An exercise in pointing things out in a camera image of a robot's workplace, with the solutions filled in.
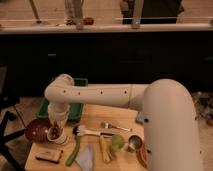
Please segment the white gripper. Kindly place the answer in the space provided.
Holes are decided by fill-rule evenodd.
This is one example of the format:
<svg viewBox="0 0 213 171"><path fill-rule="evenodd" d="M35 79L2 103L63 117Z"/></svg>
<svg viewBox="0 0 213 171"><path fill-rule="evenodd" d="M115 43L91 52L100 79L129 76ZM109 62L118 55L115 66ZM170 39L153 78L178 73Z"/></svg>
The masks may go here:
<svg viewBox="0 0 213 171"><path fill-rule="evenodd" d="M66 104L50 102L47 108L48 117L52 125L63 128L68 120L69 107Z"/></svg>

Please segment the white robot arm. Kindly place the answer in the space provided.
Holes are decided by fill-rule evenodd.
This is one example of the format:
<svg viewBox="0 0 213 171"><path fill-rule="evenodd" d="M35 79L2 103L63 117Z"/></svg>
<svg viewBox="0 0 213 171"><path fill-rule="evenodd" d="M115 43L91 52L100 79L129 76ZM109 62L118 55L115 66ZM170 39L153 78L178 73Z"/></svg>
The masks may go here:
<svg viewBox="0 0 213 171"><path fill-rule="evenodd" d="M61 74L44 95L54 112L64 111L70 103L138 111L143 114L148 171L204 171L193 99L175 80L83 87Z"/></svg>

